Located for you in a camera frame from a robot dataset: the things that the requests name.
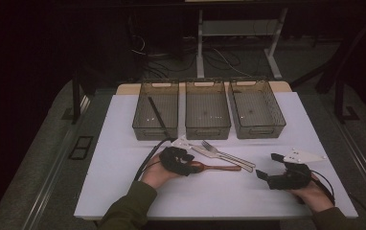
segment person's left hand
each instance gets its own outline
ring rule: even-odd
[[[153,189],[160,188],[168,180],[180,176],[177,173],[167,171],[160,162],[159,153],[156,153],[147,163],[141,181],[150,185]]]

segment black electronic device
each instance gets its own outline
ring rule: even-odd
[[[170,172],[186,176],[191,173],[198,173],[198,167],[187,164],[193,161],[194,156],[188,154],[185,149],[166,147],[159,154],[159,159],[162,166]]]
[[[256,170],[257,177],[267,182],[271,190],[297,190],[308,186],[313,181],[319,186],[330,201],[335,204],[333,194],[319,180],[311,177],[311,170],[306,164],[296,164],[284,161],[284,157],[272,153],[272,160],[285,164],[286,171],[280,175],[268,175],[266,172]]]

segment metal mesh basket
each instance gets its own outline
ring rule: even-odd
[[[186,136],[225,140],[231,127],[223,79],[186,81]]]
[[[286,121],[268,81],[230,79],[229,99],[239,139],[279,137]]]
[[[139,141],[163,140],[167,133],[177,138],[178,80],[143,80],[132,127]],[[162,127],[155,109],[165,127]]]

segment spoon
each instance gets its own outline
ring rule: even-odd
[[[187,164],[197,168],[197,171],[194,173],[201,173],[206,170],[240,171],[241,169],[240,166],[208,166],[198,161],[190,161]]]

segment metal frame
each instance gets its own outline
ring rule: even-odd
[[[275,80],[281,80],[282,75],[279,71],[279,67],[276,63],[275,58],[273,57],[273,54],[275,53],[276,46],[278,45],[278,41],[281,35],[282,28],[285,24],[285,18],[287,14],[287,8],[283,8],[281,11],[281,14],[279,16],[278,22],[276,23],[276,28],[274,29],[273,36],[272,36],[272,43],[270,44],[270,47],[268,49],[264,50],[267,62],[269,63],[270,69],[273,73],[273,77]],[[202,41],[204,36],[203,31],[203,10],[199,10],[198,13],[198,39],[197,39],[197,57],[196,57],[196,64],[197,64],[197,77],[198,78],[204,78],[204,62],[203,62],[203,55],[202,55]]]
[[[68,156],[68,152],[71,148],[70,145],[79,132],[80,124],[82,122],[82,116],[89,105],[90,100],[86,96],[84,96],[79,106],[80,120],[75,125],[70,126],[69,130],[64,136],[63,142],[61,143],[60,149],[57,153],[57,158],[55,159],[52,168],[50,169],[45,181],[43,182],[42,187],[40,188],[39,193],[37,194],[34,206],[32,207],[30,213],[27,215],[24,225],[21,227],[22,230],[37,229],[37,225],[42,218],[43,211],[45,210],[49,198],[51,197],[53,189],[55,188],[55,185],[57,183],[58,175],[64,165],[66,157]]]

